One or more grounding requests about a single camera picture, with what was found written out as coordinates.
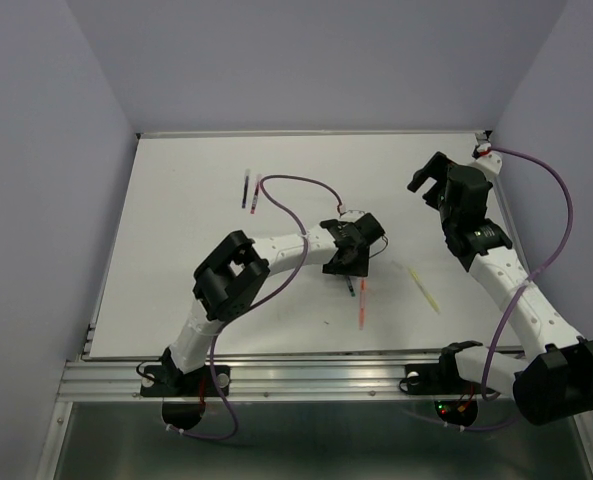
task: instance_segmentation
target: gray wall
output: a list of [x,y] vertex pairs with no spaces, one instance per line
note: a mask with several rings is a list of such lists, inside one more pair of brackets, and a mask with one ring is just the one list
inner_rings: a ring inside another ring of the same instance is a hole
[[67,5],[0,1],[1,479],[34,474],[134,145]]
[[489,128],[564,0],[68,0],[138,131]]
[[[542,279],[552,303],[593,338],[593,0],[568,4],[496,129],[498,145],[541,155],[571,189],[567,250]],[[546,174],[508,158],[504,184],[530,264],[553,251],[565,204]]]

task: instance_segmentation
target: wall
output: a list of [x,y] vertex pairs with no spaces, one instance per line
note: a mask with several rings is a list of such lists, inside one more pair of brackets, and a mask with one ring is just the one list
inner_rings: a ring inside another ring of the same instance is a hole
[[[593,338],[593,0],[565,8],[496,128],[498,145],[540,155],[566,179],[575,202],[567,250],[542,279],[552,303]],[[508,190],[532,265],[553,251],[565,204],[553,180],[507,159]]]
[[564,0],[68,0],[137,131],[496,124]]
[[32,478],[135,138],[61,0],[0,2],[0,478]]

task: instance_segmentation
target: whiteboard surface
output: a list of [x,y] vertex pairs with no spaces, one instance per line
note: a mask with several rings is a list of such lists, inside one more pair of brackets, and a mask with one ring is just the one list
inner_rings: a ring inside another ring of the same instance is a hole
[[[358,329],[358,298],[349,295],[344,280],[310,266],[274,300],[234,321],[221,335],[218,353],[423,349],[464,340],[487,344],[500,312],[447,250],[438,213],[406,189],[412,174],[437,150],[468,163],[475,144],[472,133],[141,140],[90,357],[160,355],[185,322],[195,268],[229,232],[242,229],[249,237],[267,237],[296,231],[293,221],[262,197],[255,215],[241,208],[247,168],[252,171],[250,196],[257,173],[327,182],[348,209],[374,214],[389,248],[371,261],[364,330]],[[334,198],[320,187],[275,180],[267,189],[307,226],[336,217]],[[505,228],[496,197],[488,203],[489,218]],[[408,267],[416,270],[440,313]],[[260,295],[286,275],[270,278]],[[501,344],[519,342],[508,329]]]

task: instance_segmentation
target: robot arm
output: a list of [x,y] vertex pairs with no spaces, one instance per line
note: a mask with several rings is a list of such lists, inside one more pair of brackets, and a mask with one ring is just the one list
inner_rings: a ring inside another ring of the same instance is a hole
[[[500,156],[489,150],[469,166],[437,152],[408,189],[416,192],[427,179],[436,180],[423,198],[440,212],[447,247],[505,310],[527,273],[505,232],[485,218],[489,180],[501,165]],[[513,397],[522,415],[536,425],[593,410],[593,340],[569,325],[533,283],[527,284],[509,324],[525,359],[495,353],[488,386]],[[431,378],[444,388],[462,380],[480,383],[487,354],[477,342],[452,344],[443,350]],[[422,393],[427,387],[422,383],[419,379],[409,385],[409,392]]]
[[167,383],[178,383],[203,367],[212,337],[254,308],[252,302],[268,277],[296,268],[303,241],[309,246],[303,265],[322,265],[326,274],[365,277],[369,247],[384,234],[370,213],[352,211],[311,228],[307,239],[296,234],[259,239],[247,238],[242,231],[229,234],[194,273],[189,317],[161,357]]

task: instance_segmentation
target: orange marker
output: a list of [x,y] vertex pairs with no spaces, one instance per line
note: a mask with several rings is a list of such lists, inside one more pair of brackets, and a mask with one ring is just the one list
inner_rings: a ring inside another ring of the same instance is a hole
[[360,279],[360,310],[358,312],[358,329],[362,330],[365,326],[365,296],[367,292],[367,280],[365,277]]

